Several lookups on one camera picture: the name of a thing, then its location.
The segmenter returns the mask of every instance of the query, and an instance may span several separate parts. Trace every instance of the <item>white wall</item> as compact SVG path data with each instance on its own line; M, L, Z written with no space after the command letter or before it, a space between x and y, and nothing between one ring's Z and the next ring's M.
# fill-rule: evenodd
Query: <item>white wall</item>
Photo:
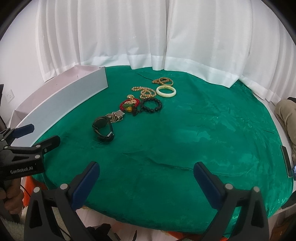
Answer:
M0 84L4 84L0 115L6 123L13 110L44 84L36 54L37 6L38 0L32 0L0 41ZM10 89L15 97L8 103L5 94Z

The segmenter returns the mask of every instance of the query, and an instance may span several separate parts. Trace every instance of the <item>silver screw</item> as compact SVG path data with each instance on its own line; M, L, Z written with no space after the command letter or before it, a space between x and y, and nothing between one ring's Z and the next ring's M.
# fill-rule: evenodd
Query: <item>silver screw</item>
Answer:
M255 192L260 192L260 188L259 187L253 187Z
M231 190L233 188L233 185L230 183L225 184L226 189Z
M33 191L34 191L35 193L39 192L39 191L40 191L40 187L35 187Z
M60 186L60 189L65 190L68 188L68 184L64 183Z

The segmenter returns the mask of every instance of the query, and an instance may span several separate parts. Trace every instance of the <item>smartphone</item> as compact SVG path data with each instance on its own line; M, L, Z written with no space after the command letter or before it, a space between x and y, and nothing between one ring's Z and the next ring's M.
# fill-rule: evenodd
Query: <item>smartphone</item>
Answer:
M287 148L285 146L281 146L281 151L283 153L283 157L284 157L284 160L285 160L286 171L287 171L288 178L291 178L291 177L293 177L293 171L292 171L292 167L291 167L291 163L290 163Z

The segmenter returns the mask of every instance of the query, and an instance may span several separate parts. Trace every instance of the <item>black cable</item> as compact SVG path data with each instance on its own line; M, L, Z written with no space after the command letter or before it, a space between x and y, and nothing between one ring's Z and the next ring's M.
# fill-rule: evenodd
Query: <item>black cable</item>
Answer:
M29 195L29 197L31 197L31 195L29 194L29 192L24 188L24 186L21 184L20 185L23 189L24 189L24 191ZM71 236L69 235L69 234L67 234L67 232L65 232L61 227L59 227L60 228L60 230L64 233L64 234L66 234L69 238L70 238L70 240L72 240L72 238L71 238Z
M29 194L29 192L24 188L24 186L21 184L20 185L23 189L24 189L24 191L29 195L29 197L31 197L31 195Z

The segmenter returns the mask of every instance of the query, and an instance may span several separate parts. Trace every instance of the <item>wall outlet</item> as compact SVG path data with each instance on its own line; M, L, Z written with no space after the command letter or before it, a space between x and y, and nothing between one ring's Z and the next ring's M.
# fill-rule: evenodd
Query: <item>wall outlet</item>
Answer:
M5 97L6 97L7 102L9 103L9 102L11 102L11 100L12 100L15 96L14 96L12 90L9 90L9 91L6 93Z

